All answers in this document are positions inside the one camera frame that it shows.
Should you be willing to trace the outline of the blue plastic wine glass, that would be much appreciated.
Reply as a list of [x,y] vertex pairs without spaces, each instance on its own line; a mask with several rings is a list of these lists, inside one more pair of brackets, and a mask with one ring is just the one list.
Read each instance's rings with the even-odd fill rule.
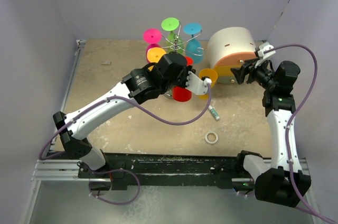
[[190,35],[185,47],[185,55],[193,60],[194,64],[203,61],[204,49],[196,37],[201,34],[202,26],[200,23],[192,22],[183,27],[183,32]]

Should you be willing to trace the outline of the white round drawer box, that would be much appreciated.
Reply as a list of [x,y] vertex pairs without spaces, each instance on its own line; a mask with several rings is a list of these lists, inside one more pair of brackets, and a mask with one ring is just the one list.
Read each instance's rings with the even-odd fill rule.
[[250,31],[244,27],[228,27],[211,36],[206,46],[210,68],[218,74],[218,83],[230,84],[236,81],[231,68],[239,68],[254,59],[256,45]]

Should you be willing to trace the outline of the orange wine glass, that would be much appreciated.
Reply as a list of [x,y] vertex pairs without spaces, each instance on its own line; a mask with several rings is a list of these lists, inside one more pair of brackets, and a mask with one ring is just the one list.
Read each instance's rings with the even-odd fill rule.
[[148,63],[158,63],[161,57],[166,54],[167,52],[164,49],[154,47],[147,51],[146,59]]
[[218,74],[214,69],[205,68],[199,72],[199,78],[202,79],[203,77],[207,77],[212,80],[211,88],[213,88],[218,79]]

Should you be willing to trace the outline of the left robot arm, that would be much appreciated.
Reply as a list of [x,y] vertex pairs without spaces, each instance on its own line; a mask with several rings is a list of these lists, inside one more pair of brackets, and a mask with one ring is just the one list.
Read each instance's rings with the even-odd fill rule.
[[121,112],[139,108],[144,102],[156,99],[174,87],[198,95],[207,91],[208,83],[195,74],[186,57],[170,52],[158,62],[132,70],[106,94],[77,111],[55,113],[56,134],[65,153],[69,158],[85,163],[96,177],[104,177],[109,165],[103,152],[90,143],[88,135]]

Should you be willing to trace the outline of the red plastic wine glass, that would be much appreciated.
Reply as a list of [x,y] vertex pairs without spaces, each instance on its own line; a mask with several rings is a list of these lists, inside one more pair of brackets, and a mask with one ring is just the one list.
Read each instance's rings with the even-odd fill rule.
[[[187,59],[182,56],[181,54],[176,54],[175,55],[175,62],[178,65],[181,66],[190,66],[190,64],[188,63]],[[189,101],[192,97],[192,93],[190,91],[188,91],[185,88],[181,88],[181,87],[174,87],[173,88],[173,99],[179,102],[186,102]]]

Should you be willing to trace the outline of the white tape roll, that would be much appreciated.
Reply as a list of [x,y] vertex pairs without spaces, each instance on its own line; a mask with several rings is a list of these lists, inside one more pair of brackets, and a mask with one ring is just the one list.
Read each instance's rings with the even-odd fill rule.
[[210,130],[208,132],[206,132],[205,136],[204,136],[204,140],[208,143],[208,144],[216,144],[219,140],[219,136],[216,132]]

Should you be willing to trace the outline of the pink plastic wine glass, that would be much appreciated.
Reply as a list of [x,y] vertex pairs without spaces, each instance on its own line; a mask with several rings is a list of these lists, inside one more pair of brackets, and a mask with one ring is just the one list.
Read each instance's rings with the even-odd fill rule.
[[143,40],[148,43],[146,48],[146,60],[148,62],[147,54],[152,48],[160,48],[159,41],[162,39],[162,34],[158,29],[148,29],[143,33]]

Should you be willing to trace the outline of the chrome wine glass rack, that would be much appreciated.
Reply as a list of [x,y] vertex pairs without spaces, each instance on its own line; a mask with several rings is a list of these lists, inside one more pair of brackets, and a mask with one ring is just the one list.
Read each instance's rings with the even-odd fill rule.
[[194,56],[203,56],[203,49],[196,39],[202,33],[199,23],[183,26],[169,17],[162,21],[162,30],[168,32],[164,49],[167,54],[159,61],[158,71],[163,77],[164,96],[178,102],[191,100],[192,95],[207,92],[206,83],[196,75]]

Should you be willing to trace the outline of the aluminium rail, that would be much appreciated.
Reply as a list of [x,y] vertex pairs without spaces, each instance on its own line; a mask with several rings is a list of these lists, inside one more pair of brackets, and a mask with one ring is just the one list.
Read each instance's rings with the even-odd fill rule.
[[76,160],[37,161],[33,172],[33,181],[75,181],[79,167]]

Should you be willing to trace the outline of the small grey metal block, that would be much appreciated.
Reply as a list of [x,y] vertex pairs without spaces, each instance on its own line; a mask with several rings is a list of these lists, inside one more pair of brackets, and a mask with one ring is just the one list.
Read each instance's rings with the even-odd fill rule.
[[101,63],[101,65],[103,65],[103,66],[109,66],[109,65],[111,65],[111,62],[110,61],[103,61]]

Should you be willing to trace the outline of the black base frame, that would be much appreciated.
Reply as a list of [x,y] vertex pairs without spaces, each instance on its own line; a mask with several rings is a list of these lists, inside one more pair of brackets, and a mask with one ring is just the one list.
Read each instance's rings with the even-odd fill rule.
[[77,177],[92,190],[123,191],[129,186],[212,186],[253,191],[254,180],[240,157],[107,153],[107,165],[96,172],[76,160]]

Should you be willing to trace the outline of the white green glue stick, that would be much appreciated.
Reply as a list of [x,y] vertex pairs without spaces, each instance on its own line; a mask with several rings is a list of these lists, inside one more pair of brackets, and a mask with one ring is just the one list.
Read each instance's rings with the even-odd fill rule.
[[215,119],[216,121],[219,121],[219,120],[220,120],[219,114],[216,112],[215,108],[214,108],[212,105],[209,105],[209,106],[208,106],[208,110],[209,110],[209,112],[212,114],[212,116],[214,117],[214,119]]

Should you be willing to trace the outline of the green plastic wine glass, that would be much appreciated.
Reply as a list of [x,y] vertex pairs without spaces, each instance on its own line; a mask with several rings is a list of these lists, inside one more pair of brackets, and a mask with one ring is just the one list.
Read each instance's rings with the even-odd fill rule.
[[168,53],[172,51],[179,54],[183,53],[183,40],[178,33],[175,33],[175,30],[180,30],[180,27],[180,21],[174,17],[168,17],[161,23],[161,28],[168,32],[165,45],[165,49]]

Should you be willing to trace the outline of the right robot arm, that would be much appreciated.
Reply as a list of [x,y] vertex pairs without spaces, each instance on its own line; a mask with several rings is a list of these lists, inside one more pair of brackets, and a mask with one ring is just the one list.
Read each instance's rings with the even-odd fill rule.
[[294,208],[311,186],[311,177],[302,171],[294,134],[296,105],[291,91],[301,70],[291,61],[283,61],[276,71],[269,70],[268,64],[251,59],[231,68],[238,84],[257,82],[264,88],[262,105],[272,145],[269,165],[260,154],[241,151],[234,169],[240,177],[251,175],[257,200]]

